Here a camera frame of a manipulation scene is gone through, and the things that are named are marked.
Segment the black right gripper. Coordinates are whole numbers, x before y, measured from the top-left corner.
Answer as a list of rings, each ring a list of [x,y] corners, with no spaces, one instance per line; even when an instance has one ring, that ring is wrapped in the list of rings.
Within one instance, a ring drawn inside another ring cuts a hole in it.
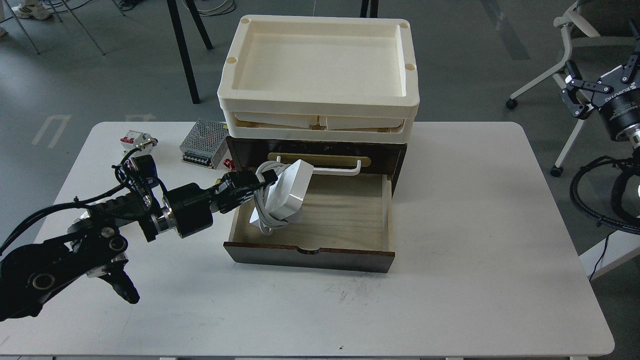
[[[572,60],[565,62],[565,68],[570,81],[560,92],[560,98],[570,114],[577,119],[585,120],[598,109],[611,141],[638,143],[639,73],[631,76],[632,80],[629,83],[623,83],[621,79],[624,77],[625,67],[620,64],[601,76],[596,83],[583,80],[578,66]],[[598,92],[598,108],[591,102],[595,92]],[[586,100],[578,100],[579,94],[585,95]]]

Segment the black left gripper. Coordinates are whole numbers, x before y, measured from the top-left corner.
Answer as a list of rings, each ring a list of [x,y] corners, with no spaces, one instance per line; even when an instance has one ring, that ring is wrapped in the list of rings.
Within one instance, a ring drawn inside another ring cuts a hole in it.
[[[278,180],[274,170],[258,174],[250,170],[230,171],[222,175],[221,182],[202,189],[197,183],[188,183],[163,193],[162,208],[166,227],[175,229],[181,239],[213,225],[213,213],[227,214],[249,201],[255,191],[262,191]],[[215,210],[211,204],[215,196]]]

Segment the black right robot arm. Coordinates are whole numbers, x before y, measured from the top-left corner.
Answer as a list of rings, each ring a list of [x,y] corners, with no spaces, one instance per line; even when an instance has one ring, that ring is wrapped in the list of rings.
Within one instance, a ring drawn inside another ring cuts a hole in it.
[[[615,142],[630,141],[633,155],[629,158],[615,159],[608,155],[596,158],[581,166],[574,175],[569,187],[571,202],[583,214],[596,221],[599,226],[639,234],[639,219],[623,208],[623,195],[627,183],[639,175],[639,66],[637,55],[631,55],[627,64],[621,64],[602,75],[596,82],[584,80],[578,66],[572,61],[566,62],[568,77],[560,97],[570,114],[580,120],[587,119],[596,110],[605,126],[606,132]],[[585,205],[578,193],[582,177],[601,166],[618,167],[621,173],[615,178],[611,189],[610,206],[619,217],[618,220],[596,212]]]

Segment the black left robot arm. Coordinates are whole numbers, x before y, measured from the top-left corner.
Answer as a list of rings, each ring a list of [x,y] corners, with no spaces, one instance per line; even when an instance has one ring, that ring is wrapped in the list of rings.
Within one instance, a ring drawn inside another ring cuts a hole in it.
[[[214,213],[240,207],[278,179],[274,170],[231,171],[207,189],[189,183],[167,190],[153,157],[137,156],[141,151],[142,146],[135,146],[113,166],[116,187],[92,198],[74,198],[37,210],[11,232],[2,251],[48,215],[71,208],[86,210],[86,216],[71,224],[66,234],[19,246],[3,257],[2,321],[36,317],[47,301],[82,275],[109,283],[122,299],[135,305],[140,295],[124,269],[129,244],[121,227],[138,223],[149,242],[171,229],[183,239],[211,227]]]

